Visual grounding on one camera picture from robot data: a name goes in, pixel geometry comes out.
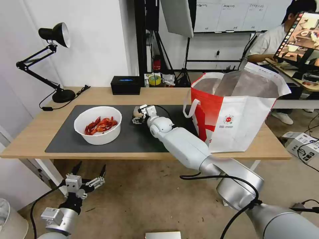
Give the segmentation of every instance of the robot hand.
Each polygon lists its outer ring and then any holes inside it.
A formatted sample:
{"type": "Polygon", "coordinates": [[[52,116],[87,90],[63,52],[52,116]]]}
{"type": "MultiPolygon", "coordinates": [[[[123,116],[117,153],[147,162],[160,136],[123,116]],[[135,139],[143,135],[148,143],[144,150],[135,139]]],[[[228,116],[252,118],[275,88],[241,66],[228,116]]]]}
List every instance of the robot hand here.
{"type": "Polygon", "coordinates": [[[82,201],[87,198],[88,193],[105,183],[106,165],[103,166],[98,177],[88,180],[76,175],[81,163],[76,165],[70,174],[66,175],[66,201],[59,208],[47,207],[42,213],[41,218],[45,220],[46,229],[50,232],[43,234],[39,239],[65,239],[71,235],[75,229],[77,216],[81,212],[82,201]]]}

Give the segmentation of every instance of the white shopping bag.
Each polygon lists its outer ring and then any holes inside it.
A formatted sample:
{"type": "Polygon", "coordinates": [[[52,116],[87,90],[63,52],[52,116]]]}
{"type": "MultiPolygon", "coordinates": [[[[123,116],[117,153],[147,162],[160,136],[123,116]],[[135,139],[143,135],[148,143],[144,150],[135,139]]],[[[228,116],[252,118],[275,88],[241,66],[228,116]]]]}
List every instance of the white shopping bag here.
{"type": "Polygon", "coordinates": [[[190,91],[192,105],[187,114],[185,101],[184,115],[193,117],[211,153],[246,151],[276,99],[291,93],[279,74],[251,63],[243,71],[205,73],[190,91]]]}

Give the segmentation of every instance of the tape roll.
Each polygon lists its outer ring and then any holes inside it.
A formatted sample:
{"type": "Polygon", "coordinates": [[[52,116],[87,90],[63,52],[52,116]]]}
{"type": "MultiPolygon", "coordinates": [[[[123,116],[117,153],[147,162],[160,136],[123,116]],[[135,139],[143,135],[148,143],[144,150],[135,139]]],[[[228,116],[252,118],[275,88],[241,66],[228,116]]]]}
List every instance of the tape roll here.
{"type": "Polygon", "coordinates": [[[161,77],[160,77],[160,76],[155,75],[155,78],[154,78],[154,75],[149,76],[149,84],[150,84],[150,85],[152,85],[152,86],[157,86],[157,85],[159,85],[161,82],[162,82],[162,80],[161,80],[161,77]]]}

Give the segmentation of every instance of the gray floor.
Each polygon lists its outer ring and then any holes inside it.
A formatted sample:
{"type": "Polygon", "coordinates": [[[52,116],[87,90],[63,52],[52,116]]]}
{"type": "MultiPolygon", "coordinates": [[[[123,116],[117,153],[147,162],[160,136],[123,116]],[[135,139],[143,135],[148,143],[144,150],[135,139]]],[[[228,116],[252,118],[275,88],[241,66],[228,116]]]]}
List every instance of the gray floor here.
{"type": "MultiPolygon", "coordinates": [[[[269,116],[267,125],[279,136],[287,131],[304,131],[315,113],[295,110],[292,126],[269,116]]],[[[319,137],[319,130],[313,132],[319,137]]],[[[56,160],[62,174],[70,172],[75,160],[56,160]]],[[[79,172],[93,178],[106,163],[106,184],[83,202],[73,239],[144,238],[145,232],[181,231],[183,239],[219,238],[224,226],[235,214],[224,207],[215,191],[217,181],[182,181],[181,174],[193,173],[178,161],[84,161],[79,172]]],[[[319,159],[312,164],[319,168],[319,159]]],[[[319,173],[298,159],[261,162],[256,172],[265,180],[261,193],[264,203],[292,206],[306,199],[319,199],[319,173]]],[[[57,207],[64,198],[60,192],[41,200],[35,209],[38,235],[45,232],[39,219],[45,207],[57,207]]],[[[29,219],[30,206],[21,211],[29,219]]],[[[303,213],[319,226],[319,215],[303,213]]],[[[33,238],[30,224],[27,239],[33,238]]],[[[248,217],[241,215],[226,238],[257,238],[248,217]]]]}

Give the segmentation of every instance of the crayfish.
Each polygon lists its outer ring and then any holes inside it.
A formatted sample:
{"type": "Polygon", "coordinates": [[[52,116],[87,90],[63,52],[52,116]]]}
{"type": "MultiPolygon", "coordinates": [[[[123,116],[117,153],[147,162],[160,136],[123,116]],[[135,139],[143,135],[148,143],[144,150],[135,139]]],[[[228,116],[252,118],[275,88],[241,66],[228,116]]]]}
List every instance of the crayfish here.
{"type": "Polygon", "coordinates": [[[113,116],[102,120],[101,117],[99,117],[96,121],[86,126],[84,133],[86,135],[94,135],[96,132],[108,131],[115,125],[117,125],[117,121],[113,119],[113,116]]]}

